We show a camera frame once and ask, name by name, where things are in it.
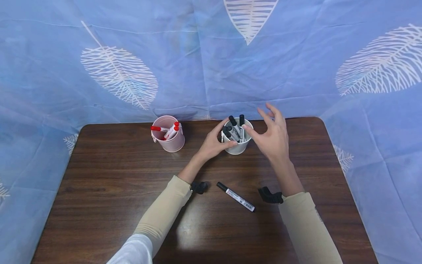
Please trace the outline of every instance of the forearm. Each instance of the forearm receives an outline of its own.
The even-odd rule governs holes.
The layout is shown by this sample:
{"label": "forearm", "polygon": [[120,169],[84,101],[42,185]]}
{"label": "forearm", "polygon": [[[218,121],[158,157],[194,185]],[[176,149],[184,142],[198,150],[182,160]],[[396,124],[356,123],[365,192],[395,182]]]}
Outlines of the forearm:
{"label": "forearm", "polygon": [[134,234],[144,234],[152,242],[152,257],[160,249],[181,208],[191,196],[190,184],[174,176],[166,189],[148,208]]}
{"label": "forearm", "polygon": [[292,196],[305,191],[296,173],[295,167],[289,159],[270,159],[270,163],[276,173],[281,193],[284,196]]}
{"label": "forearm", "polygon": [[279,210],[301,264],[343,263],[309,193],[286,197]]}
{"label": "forearm", "polygon": [[191,184],[206,161],[206,158],[201,154],[196,153],[177,177]]}

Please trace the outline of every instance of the cup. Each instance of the cup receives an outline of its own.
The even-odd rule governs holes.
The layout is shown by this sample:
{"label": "cup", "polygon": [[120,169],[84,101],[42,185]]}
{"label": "cup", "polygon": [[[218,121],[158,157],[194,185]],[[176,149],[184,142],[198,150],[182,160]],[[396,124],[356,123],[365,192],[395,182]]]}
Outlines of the cup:
{"label": "cup", "polygon": [[[235,120],[239,124],[239,118],[235,117]],[[245,119],[245,124],[250,126],[251,128],[254,128],[252,126],[252,124],[246,119]],[[221,132],[221,137],[222,137],[223,142],[229,142],[230,141],[230,139],[228,139],[226,137],[226,135],[224,135],[223,132]],[[239,155],[239,154],[243,153],[243,151],[245,151],[246,146],[248,145],[249,141],[251,140],[251,136],[248,133],[246,133],[246,131],[245,131],[245,139],[246,139],[246,141],[244,141],[242,143],[238,143],[236,146],[226,149],[227,153],[232,154],[232,155]]]}
{"label": "cup", "polygon": [[[152,123],[152,125],[162,128],[171,128],[174,122],[178,122],[176,118],[170,115],[163,115],[162,117],[157,118],[154,123]],[[179,151],[184,146],[185,139],[181,125],[179,131],[177,131],[173,138],[169,140],[162,140],[164,139],[164,135],[165,132],[151,130],[151,136],[154,140],[154,143],[158,142],[167,152]]]}

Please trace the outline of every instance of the left hand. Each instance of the left hand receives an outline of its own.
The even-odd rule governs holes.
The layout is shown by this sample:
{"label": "left hand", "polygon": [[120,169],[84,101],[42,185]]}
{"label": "left hand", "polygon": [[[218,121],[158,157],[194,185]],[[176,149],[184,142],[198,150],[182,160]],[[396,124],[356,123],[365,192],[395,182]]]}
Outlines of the left hand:
{"label": "left hand", "polygon": [[218,141],[217,136],[221,133],[221,129],[223,128],[224,124],[229,120],[227,117],[223,121],[221,121],[210,133],[208,133],[207,137],[202,143],[201,148],[199,149],[197,155],[207,161],[211,158],[214,158],[218,155],[221,151],[228,149],[230,147],[234,147],[237,145],[236,141],[229,141],[225,143],[221,143]]}

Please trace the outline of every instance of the dark brown tabletop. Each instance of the dark brown tabletop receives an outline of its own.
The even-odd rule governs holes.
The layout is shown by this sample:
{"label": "dark brown tabletop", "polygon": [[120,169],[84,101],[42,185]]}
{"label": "dark brown tabletop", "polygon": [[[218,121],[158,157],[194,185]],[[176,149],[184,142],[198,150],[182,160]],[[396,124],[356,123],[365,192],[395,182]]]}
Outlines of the dark brown tabletop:
{"label": "dark brown tabletop", "polygon": [[[184,122],[185,146],[165,152],[151,123],[87,125],[79,135],[34,264],[106,263],[133,233],[152,202],[199,149],[217,121]],[[263,121],[252,121],[263,133]],[[287,120],[290,158],[311,193],[344,263],[376,263],[368,236],[323,122]],[[244,153],[222,152],[199,172],[208,192],[182,209],[154,263],[297,263],[277,205],[257,189],[279,191],[269,162],[251,141]],[[218,181],[256,207],[252,213]]]}

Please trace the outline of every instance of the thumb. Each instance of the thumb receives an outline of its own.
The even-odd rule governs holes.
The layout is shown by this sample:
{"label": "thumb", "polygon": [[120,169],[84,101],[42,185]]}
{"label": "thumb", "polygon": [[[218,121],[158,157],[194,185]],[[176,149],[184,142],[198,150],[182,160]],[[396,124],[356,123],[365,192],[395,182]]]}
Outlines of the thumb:
{"label": "thumb", "polygon": [[236,141],[230,140],[221,144],[223,150],[234,147],[237,145]]}
{"label": "thumb", "polygon": [[253,140],[255,140],[259,136],[259,134],[253,128],[246,124],[243,124],[242,128],[251,136]]}

